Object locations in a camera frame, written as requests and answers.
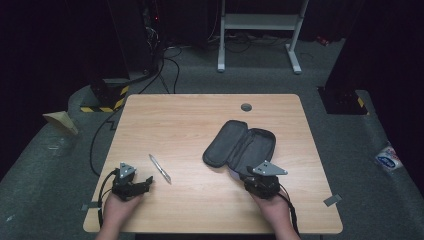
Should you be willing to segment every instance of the light wood tabletop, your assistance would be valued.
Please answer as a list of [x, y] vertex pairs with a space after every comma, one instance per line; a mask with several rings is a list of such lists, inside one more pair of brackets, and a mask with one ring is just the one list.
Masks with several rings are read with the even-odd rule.
[[[241, 109], [245, 103], [252, 106], [251, 111]], [[293, 94], [129, 96], [93, 201], [107, 174], [125, 162], [137, 168], [134, 183], [154, 178], [125, 232], [272, 233], [243, 183], [233, 179], [226, 166], [212, 168], [202, 160], [218, 131], [232, 119], [276, 136], [271, 162], [288, 171], [279, 181], [296, 208], [299, 231], [341, 232], [336, 204], [327, 207], [323, 202], [333, 194], [302, 104]], [[172, 184], [155, 168], [149, 154], [171, 176]], [[97, 209], [89, 209], [84, 229], [99, 230]]]

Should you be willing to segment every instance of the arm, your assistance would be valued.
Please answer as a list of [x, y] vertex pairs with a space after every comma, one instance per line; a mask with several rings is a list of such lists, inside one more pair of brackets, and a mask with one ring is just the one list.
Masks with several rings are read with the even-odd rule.
[[130, 218], [142, 198], [143, 195], [138, 195], [124, 202], [115, 194], [110, 193], [105, 203], [103, 226], [97, 234], [96, 240], [118, 239], [121, 228]]
[[[280, 191], [280, 194], [286, 196], [283, 191]], [[271, 199], [261, 199], [253, 194], [250, 195], [258, 204], [265, 220], [271, 224], [277, 240], [300, 239], [290, 222], [289, 206], [280, 196], [276, 195]]]

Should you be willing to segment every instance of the white metal stand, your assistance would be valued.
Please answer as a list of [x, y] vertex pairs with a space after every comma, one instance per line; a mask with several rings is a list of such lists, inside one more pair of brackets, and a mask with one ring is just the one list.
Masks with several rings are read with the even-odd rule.
[[306, 8], [309, 0], [303, 0], [300, 13], [297, 15], [275, 15], [275, 14], [226, 14], [225, 0], [222, 0], [221, 9], [221, 31], [218, 51], [218, 72], [225, 71], [225, 41], [226, 29], [255, 29], [255, 30], [291, 30], [293, 36], [290, 44], [286, 44], [286, 50], [295, 74], [302, 73], [297, 61], [294, 48], [296, 46], [299, 32], [305, 18]]

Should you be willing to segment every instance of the black pencil case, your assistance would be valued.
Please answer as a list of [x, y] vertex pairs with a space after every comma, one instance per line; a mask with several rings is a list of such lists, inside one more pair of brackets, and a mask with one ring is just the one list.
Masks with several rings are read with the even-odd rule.
[[203, 161], [211, 167], [225, 164], [241, 175], [250, 177], [247, 166], [257, 167], [271, 161], [275, 148], [275, 135], [265, 129], [248, 129], [247, 123], [229, 120], [203, 153]]

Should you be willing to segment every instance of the person's right hand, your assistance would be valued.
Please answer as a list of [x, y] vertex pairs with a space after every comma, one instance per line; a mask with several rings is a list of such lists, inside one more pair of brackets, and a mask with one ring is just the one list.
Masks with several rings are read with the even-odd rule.
[[[287, 198], [284, 191], [280, 191], [280, 194]], [[265, 220], [271, 224], [277, 240], [300, 239], [290, 222], [290, 209], [284, 199], [278, 195], [270, 199], [262, 199], [254, 194], [250, 195], [258, 204]]]

